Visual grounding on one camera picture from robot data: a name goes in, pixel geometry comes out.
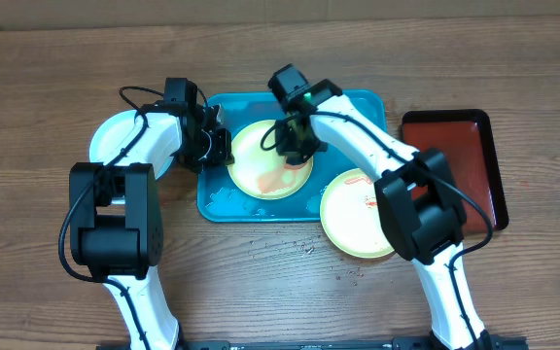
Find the light blue plate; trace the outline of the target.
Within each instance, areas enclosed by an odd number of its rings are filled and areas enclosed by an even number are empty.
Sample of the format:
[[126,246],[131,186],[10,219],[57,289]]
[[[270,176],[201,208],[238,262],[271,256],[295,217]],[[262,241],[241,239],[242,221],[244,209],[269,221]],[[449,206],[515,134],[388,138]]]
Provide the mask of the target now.
[[[107,164],[135,138],[144,125],[143,118],[135,114],[135,110],[120,112],[99,126],[89,145],[90,162]],[[150,163],[158,179],[182,145],[180,120],[167,113],[147,113],[146,116],[148,127],[117,166]]]

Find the red black sponge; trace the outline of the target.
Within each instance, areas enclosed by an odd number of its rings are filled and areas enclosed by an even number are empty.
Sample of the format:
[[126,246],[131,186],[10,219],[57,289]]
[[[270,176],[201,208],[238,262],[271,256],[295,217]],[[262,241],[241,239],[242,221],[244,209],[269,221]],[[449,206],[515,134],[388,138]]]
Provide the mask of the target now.
[[292,171],[298,171],[307,166],[310,166],[309,161],[300,164],[289,164],[287,162],[284,164],[285,169],[292,170]]

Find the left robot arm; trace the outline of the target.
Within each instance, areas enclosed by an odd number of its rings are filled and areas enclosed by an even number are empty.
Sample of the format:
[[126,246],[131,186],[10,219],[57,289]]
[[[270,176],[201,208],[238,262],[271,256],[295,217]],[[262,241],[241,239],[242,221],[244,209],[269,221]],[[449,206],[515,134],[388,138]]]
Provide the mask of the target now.
[[173,161],[193,173],[234,162],[220,106],[186,78],[168,78],[158,100],[132,107],[132,128],[106,159],[69,174],[58,257],[73,278],[104,286],[129,331],[130,349],[184,349],[158,276],[163,224],[157,173]]

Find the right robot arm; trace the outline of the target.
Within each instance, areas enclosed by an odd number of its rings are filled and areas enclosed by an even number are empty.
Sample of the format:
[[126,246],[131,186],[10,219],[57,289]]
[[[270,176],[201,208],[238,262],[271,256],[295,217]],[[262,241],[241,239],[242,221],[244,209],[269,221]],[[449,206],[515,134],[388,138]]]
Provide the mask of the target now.
[[464,209],[444,154],[420,152],[367,119],[330,80],[310,84],[292,64],[267,83],[285,119],[269,130],[271,150],[291,165],[331,145],[373,182],[379,223],[393,249],[412,262],[425,293],[436,349],[490,349],[492,338],[478,317],[462,257]]

